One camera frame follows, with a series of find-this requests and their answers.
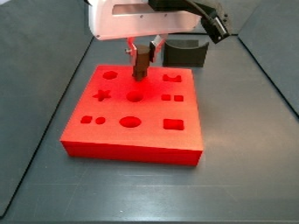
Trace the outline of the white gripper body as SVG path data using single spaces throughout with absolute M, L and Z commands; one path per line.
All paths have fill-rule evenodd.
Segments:
M 89 27 L 99 40 L 190 32 L 200 22 L 188 11 L 156 11 L 149 0 L 89 0 Z

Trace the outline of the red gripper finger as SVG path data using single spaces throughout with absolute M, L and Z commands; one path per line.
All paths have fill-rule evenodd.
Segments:
M 156 62 L 157 55 L 164 48 L 168 37 L 169 37 L 168 34 L 158 34 L 154 40 L 150 42 L 150 61 L 151 62 Z
M 126 53 L 130 55 L 130 61 L 131 64 L 135 65 L 137 64 L 137 45 L 135 45 L 135 38 L 127 38 L 126 39 L 127 42 L 127 49 L 126 49 Z

